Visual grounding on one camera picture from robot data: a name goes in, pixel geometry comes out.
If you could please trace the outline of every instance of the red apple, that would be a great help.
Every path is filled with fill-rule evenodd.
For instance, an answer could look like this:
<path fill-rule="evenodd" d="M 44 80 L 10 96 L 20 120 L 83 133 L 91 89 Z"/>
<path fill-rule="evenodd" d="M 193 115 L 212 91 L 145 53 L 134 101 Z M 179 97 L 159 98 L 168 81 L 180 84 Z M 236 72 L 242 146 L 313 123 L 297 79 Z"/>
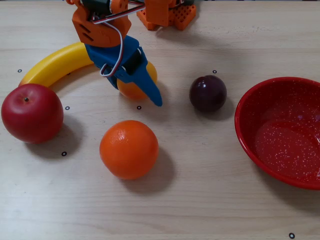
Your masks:
<path fill-rule="evenodd" d="M 39 144 L 59 132 L 64 109 L 50 88 L 29 83 L 17 87 L 4 99 L 1 118 L 14 137 L 26 143 Z"/>

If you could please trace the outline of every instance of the orange robot part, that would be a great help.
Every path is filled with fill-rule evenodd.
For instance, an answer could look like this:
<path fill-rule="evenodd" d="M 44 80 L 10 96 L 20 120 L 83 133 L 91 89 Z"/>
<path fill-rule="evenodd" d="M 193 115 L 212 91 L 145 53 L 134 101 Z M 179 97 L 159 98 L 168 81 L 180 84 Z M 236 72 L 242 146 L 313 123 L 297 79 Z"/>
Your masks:
<path fill-rule="evenodd" d="M 67 2 L 77 6 L 72 22 L 82 43 L 100 48 L 112 48 L 121 43 L 115 29 L 89 21 L 90 12 L 81 4 L 81 0 L 68 0 Z M 113 14 L 121 13 L 128 9 L 128 0 L 112 0 L 110 8 Z M 114 19 L 110 21 L 110 24 L 121 32 L 122 38 L 126 37 L 131 27 L 128 16 Z"/>
<path fill-rule="evenodd" d="M 196 6 L 176 6 L 176 0 L 145 0 L 145 10 L 136 15 L 148 30 L 154 30 L 158 25 L 168 27 L 175 25 L 178 30 L 184 30 L 196 17 Z"/>

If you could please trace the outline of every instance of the small orange fruit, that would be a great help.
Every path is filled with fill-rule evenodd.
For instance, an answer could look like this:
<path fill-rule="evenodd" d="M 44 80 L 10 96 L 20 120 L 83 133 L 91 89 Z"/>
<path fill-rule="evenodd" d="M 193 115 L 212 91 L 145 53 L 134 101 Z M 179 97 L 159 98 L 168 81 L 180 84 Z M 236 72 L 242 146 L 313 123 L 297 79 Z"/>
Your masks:
<path fill-rule="evenodd" d="M 158 75 L 155 66 L 148 61 L 146 70 L 153 82 L 156 84 Z M 147 95 L 134 82 L 124 83 L 120 79 L 117 79 L 116 84 L 118 86 L 119 92 L 129 99 L 139 101 L 147 98 Z"/>
<path fill-rule="evenodd" d="M 140 121 L 127 120 L 113 125 L 100 143 L 105 166 L 121 179 L 133 180 L 145 175 L 159 153 L 154 132 Z"/>

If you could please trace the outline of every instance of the banana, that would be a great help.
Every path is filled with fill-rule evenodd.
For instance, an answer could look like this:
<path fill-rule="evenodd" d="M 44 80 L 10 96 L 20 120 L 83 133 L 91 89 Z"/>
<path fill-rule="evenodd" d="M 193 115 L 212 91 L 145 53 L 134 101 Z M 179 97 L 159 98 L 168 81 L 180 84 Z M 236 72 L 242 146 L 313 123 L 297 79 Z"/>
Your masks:
<path fill-rule="evenodd" d="M 23 77 L 19 86 L 40 84 L 45 87 L 61 79 L 72 71 L 93 64 L 82 42 L 66 46 L 38 62 Z"/>

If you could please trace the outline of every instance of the plum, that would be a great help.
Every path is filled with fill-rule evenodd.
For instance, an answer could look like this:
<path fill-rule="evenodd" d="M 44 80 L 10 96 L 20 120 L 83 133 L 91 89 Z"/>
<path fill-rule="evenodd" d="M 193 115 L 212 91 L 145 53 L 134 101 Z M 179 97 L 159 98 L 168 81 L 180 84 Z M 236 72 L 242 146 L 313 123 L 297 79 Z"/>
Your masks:
<path fill-rule="evenodd" d="M 200 112 L 215 112 L 225 104 L 227 88 L 216 76 L 201 76 L 192 83 L 189 98 L 192 105 Z"/>

